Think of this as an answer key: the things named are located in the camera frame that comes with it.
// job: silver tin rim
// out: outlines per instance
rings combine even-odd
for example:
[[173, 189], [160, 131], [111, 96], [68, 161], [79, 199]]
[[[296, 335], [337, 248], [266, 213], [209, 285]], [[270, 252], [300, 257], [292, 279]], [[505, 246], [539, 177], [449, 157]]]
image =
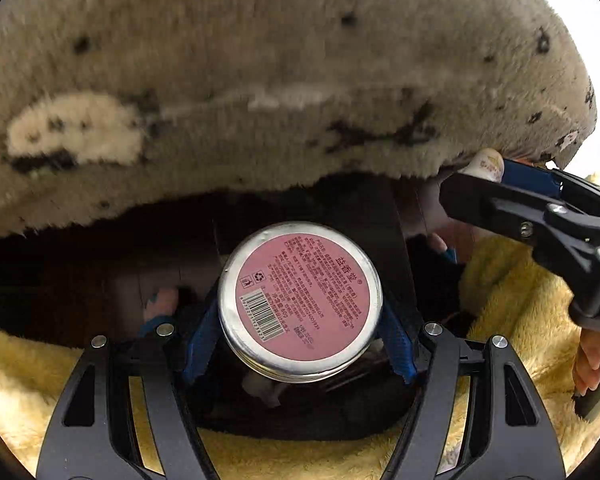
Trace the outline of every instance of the silver tin rim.
[[[315, 361], [295, 361], [280, 357], [261, 346], [242, 325], [235, 302], [235, 287], [242, 266], [262, 244], [279, 236], [309, 234], [327, 238], [340, 245], [362, 269], [369, 286], [369, 314], [358, 336], [337, 354]], [[359, 358], [376, 332], [382, 311], [382, 288], [373, 263], [365, 252], [345, 235], [311, 222], [285, 222], [251, 235], [229, 257], [218, 286], [219, 317], [224, 336], [234, 353], [249, 368], [265, 377], [287, 383], [319, 381], [344, 370]]]

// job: metal tin can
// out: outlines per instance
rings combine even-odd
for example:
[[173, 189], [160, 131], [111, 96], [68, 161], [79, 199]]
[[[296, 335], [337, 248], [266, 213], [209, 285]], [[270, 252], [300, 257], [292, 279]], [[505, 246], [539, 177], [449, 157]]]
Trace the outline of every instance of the metal tin can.
[[380, 319], [382, 288], [352, 240], [318, 224], [286, 222], [233, 252], [218, 305], [224, 336], [247, 366], [277, 381], [309, 383], [364, 353]]

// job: yellow fuzzy blanket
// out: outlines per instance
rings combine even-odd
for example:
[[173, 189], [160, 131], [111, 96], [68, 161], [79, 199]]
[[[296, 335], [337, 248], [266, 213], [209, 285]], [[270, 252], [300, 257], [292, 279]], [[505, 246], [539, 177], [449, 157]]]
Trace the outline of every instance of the yellow fuzzy blanket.
[[[567, 471], [573, 470], [600, 436], [573, 411], [571, 365], [579, 329], [569, 320], [571, 293], [563, 280], [536, 266], [525, 246], [499, 237], [476, 247], [461, 283], [464, 307], [482, 315], [470, 337], [504, 334], [516, 349], [544, 400], [558, 434]], [[80, 356], [76, 349], [27, 341], [0, 332], [0, 435], [25, 467], [35, 473], [46, 426], [64, 382]], [[132, 394], [137, 399], [139, 390]], [[460, 442], [466, 389], [458, 392], [447, 449]], [[134, 403], [142, 457], [160, 471], [152, 439]], [[278, 442], [201, 431], [223, 480], [377, 479], [394, 450], [396, 427], [354, 442]]]

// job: round pink label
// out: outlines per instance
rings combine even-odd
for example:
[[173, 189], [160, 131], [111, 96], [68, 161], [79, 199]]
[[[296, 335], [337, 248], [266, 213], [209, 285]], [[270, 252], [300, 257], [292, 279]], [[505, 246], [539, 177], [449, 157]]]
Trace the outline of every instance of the round pink label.
[[242, 324], [264, 348], [295, 361], [324, 359], [358, 336], [369, 314], [353, 256], [318, 235], [283, 235], [247, 258], [235, 287]]

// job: barcode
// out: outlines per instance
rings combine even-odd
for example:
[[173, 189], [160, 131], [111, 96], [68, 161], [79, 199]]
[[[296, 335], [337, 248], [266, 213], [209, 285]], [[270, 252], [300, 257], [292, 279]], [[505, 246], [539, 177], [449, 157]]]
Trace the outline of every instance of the barcode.
[[261, 288], [241, 296], [240, 301], [260, 339], [268, 341], [285, 333]]

